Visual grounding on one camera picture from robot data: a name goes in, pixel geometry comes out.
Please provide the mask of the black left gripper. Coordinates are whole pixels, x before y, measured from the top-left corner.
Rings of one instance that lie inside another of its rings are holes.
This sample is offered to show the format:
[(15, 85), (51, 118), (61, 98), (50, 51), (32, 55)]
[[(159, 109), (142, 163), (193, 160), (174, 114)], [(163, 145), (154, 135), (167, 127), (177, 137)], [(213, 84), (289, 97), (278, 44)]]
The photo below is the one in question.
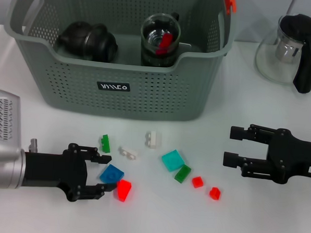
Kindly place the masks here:
[(61, 189), (68, 201), (98, 200), (105, 192), (117, 188), (116, 183), (99, 183), (87, 186), (87, 168), (85, 161), (108, 164), (110, 155), (101, 155), (98, 148), (68, 145), (62, 154), (28, 152), (22, 185), (24, 187), (54, 187)]

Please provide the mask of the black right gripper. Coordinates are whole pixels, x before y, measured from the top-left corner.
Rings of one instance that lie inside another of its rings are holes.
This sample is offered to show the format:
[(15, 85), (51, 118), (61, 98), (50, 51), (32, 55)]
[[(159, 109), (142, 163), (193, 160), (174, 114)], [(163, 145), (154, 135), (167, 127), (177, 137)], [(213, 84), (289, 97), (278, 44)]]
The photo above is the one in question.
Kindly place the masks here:
[(271, 129), (251, 124), (246, 130), (232, 126), (230, 138), (269, 144), (267, 160), (246, 158), (224, 152), (223, 166), (240, 167), (242, 177), (271, 179), (286, 184), (293, 176), (311, 178), (311, 142), (300, 140), (287, 129)]

